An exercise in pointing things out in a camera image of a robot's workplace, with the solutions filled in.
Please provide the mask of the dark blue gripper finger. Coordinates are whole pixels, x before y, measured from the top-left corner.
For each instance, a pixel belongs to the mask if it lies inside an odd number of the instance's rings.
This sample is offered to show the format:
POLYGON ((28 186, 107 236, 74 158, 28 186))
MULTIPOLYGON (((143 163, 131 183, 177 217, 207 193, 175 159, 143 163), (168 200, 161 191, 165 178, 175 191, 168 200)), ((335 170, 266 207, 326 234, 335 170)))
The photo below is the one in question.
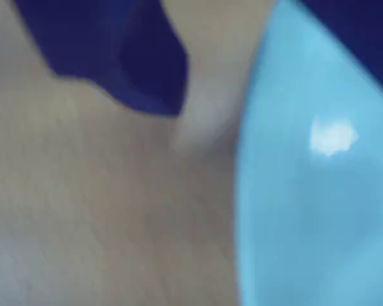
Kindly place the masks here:
POLYGON ((383 96, 383 1, 299 1, 322 91, 383 96))
POLYGON ((49 68, 95 83, 124 106, 181 113, 188 56, 161 1, 18 0, 49 68))

